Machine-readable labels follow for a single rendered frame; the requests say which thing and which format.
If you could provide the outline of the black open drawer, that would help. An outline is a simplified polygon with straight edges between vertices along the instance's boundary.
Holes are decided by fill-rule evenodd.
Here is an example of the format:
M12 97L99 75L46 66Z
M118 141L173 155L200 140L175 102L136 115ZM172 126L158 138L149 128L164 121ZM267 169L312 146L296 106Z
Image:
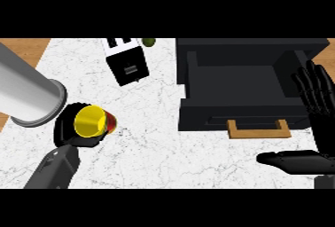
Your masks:
M291 129L310 127L301 98L287 97L270 66L204 67L188 53L188 97L180 100L179 130L275 129L285 120Z

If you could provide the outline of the yellow and red cup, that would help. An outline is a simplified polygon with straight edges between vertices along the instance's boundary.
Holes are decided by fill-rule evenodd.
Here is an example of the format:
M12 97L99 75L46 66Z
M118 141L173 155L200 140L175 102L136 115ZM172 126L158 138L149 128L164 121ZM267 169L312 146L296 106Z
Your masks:
M76 115L76 133L80 137L98 137L117 129L117 118L99 106L86 106Z

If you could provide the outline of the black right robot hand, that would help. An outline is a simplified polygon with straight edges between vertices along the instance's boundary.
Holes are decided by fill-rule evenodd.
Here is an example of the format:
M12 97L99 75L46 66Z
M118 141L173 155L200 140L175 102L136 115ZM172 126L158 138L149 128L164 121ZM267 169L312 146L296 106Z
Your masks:
M309 113L318 151L260 153L257 162L291 175L335 175L335 82L327 69L312 60L293 79Z

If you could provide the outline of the black and white toaster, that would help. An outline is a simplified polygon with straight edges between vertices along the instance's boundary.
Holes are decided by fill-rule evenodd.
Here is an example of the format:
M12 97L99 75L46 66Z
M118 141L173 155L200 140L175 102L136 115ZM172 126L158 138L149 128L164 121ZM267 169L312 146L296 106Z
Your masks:
M102 38L110 70L121 86L149 75L144 48L135 38Z

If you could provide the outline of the black cabinet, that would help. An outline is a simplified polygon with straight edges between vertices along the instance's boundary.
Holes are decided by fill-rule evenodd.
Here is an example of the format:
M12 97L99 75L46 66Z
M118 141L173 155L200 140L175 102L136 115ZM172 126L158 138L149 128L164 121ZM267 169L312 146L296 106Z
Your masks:
M293 97L291 73L328 46L327 38L179 38L177 84L186 82L186 55L195 52L200 67L272 67L284 94Z

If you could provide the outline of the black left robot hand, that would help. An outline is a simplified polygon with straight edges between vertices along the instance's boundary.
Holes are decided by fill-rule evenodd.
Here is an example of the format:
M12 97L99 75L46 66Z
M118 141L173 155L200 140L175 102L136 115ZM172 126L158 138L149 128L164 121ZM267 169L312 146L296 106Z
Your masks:
M79 147L93 148L108 135L82 137L76 133L76 115L87 106L86 103L73 103L59 114L54 127L56 148L43 157L25 189L67 189L80 165Z

